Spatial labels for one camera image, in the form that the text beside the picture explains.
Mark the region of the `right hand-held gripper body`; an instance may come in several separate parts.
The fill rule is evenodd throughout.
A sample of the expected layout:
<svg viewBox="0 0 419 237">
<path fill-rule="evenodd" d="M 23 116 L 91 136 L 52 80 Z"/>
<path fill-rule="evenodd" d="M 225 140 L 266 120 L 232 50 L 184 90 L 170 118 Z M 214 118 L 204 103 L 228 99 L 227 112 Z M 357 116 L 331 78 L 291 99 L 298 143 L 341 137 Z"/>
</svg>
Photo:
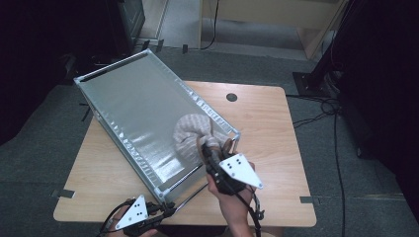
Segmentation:
<svg viewBox="0 0 419 237">
<path fill-rule="evenodd" d="M 263 189 L 264 185 L 246 157 L 239 153 L 221 160 L 215 153 L 208 158 L 207 172 L 215 181 L 217 190 L 234 196 L 244 189 Z"/>
</svg>

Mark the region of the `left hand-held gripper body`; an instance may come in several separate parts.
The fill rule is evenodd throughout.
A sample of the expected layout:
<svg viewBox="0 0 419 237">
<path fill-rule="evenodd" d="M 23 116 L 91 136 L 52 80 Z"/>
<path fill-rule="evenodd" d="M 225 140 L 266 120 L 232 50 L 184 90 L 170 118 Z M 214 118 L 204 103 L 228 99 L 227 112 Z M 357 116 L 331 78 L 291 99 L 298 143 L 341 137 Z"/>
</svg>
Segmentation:
<svg viewBox="0 0 419 237">
<path fill-rule="evenodd" d="M 156 228 L 158 225 L 154 225 L 153 220 L 159 216 L 155 215 L 158 211 L 148 211 L 146 203 L 144 196 L 135 199 L 116 225 L 116 230 L 122 230 L 125 235 L 136 237 L 147 230 Z"/>
</svg>

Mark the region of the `beige fluffy cloth brown trim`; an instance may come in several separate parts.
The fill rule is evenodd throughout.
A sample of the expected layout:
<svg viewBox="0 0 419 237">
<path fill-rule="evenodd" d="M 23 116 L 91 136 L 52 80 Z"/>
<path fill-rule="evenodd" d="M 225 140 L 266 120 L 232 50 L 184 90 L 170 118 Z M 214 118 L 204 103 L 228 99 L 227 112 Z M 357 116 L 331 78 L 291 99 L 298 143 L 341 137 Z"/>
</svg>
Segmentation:
<svg viewBox="0 0 419 237">
<path fill-rule="evenodd" d="M 181 158 L 193 163 L 204 163 L 202 146 L 215 147 L 219 154 L 229 137 L 214 128 L 208 116 L 190 114 L 181 117 L 174 128 L 175 149 Z"/>
</svg>

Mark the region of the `silver two-tier shelf rack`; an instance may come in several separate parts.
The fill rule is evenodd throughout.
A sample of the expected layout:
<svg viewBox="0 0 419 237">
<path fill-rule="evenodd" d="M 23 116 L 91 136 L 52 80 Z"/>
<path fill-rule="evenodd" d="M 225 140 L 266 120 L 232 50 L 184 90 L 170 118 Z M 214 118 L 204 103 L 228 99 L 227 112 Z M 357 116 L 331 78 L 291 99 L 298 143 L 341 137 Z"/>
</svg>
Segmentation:
<svg viewBox="0 0 419 237">
<path fill-rule="evenodd" d="M 172 202 L 193 191 L 205 175 L 200 161 L 175 148 L 178 120 L 191 114 L 211 119 L 213 129 L 240 139 L 240 132 L 151 50 L 75 79 L 100 125 L 155 199 Z"/>
</svg>

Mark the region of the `person's left hand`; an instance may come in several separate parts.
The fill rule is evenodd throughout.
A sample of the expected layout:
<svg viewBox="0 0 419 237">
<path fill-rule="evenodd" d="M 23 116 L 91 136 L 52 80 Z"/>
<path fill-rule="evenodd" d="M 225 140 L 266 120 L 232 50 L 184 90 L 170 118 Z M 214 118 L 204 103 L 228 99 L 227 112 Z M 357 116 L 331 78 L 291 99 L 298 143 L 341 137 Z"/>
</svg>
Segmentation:
<svg viewBox="0 0 419 237">
<path fill-rule="evenodd" d="M 100 237 L 131 237 L 125 235 L 122 230 L 116 230 L 116 225 L 119 223 L 121 218 L 126 213 L 126 210 L 132 203 L 133 200 L 131 198 L 128 198 L 126 201 L 117 206 L 116 209 L 111 212 L 108 219 L 101 227 L 99 234 Z M 136 237 L 154 237 L 157 233 L 158 231 L 156 229 L 150 229 Z"/>
</svg>

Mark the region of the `person's right hand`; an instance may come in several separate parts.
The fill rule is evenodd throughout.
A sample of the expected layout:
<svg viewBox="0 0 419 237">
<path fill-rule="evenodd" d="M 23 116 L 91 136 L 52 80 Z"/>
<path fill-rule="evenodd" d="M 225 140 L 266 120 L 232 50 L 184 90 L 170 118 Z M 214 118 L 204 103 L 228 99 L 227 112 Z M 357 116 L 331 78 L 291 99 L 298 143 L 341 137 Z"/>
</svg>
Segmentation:
<svg viewBox="0 0 419 237">
<path fill-rule="evenodd" d="M 211 175 L 207 175 L 208 180 L 208 190 L 218 199 L 220 211 L 224 219 L 228 215 L 247 215 L 248 219 L 248 208 L 247 206 L 238 198 L 234 196 L 221 194 L 215 184 Z"/>
</svg>

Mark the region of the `black metal stand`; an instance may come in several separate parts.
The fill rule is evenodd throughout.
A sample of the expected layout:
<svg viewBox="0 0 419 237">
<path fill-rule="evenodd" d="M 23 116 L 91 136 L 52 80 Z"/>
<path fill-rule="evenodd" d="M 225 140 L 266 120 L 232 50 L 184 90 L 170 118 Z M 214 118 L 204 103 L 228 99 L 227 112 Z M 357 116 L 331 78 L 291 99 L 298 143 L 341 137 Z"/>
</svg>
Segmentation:
<svg viewBox="0 0 419 237">
<path fill-rule="evenodd" d="M 333 46 L 338 33 L 351 13 L 355 0 L 338 0 L 332 7 L 325 26 L 321 30 L 298 28 L 296 30 L 304 52 L 309 59 L 317 59 L 309 73 L 294 72 L 293 79 L 300 96 L 329 97 L 325 75 L 339 64 L 333 62 Z"/>
</svg>

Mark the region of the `black cabinet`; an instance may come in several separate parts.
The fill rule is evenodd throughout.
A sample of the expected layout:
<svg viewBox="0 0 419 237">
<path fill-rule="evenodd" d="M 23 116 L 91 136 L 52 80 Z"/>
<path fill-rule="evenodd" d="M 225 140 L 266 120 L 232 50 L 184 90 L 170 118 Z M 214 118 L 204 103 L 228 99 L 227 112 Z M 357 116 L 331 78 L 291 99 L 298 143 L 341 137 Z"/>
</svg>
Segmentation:
<svg viewBox="0 0 419 237">
<path fill-rule="evenodd" d="M 145 22 L 142 0 L 106 0 L 119 56 L 131 55 Z"/>
</svg>

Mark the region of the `black flat stand base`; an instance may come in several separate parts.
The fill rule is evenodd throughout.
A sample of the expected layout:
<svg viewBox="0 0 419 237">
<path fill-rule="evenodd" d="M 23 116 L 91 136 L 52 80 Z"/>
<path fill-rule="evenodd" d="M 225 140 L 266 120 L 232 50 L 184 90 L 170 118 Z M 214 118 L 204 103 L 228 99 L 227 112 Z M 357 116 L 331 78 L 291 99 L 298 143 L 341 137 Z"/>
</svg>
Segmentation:
<svg viewBox="0 0 419 237">
<path fill-rule="evenodd" d="M 73 53 L 67 53 L 62 55 L 59 61 L 66 71 L 61 84 L 71 85 L 75 77 L 107 66 L 112 62 L 112 59 L 107 55 L 91 55 L 86 58 L 78 58 Z"/>
</svg>

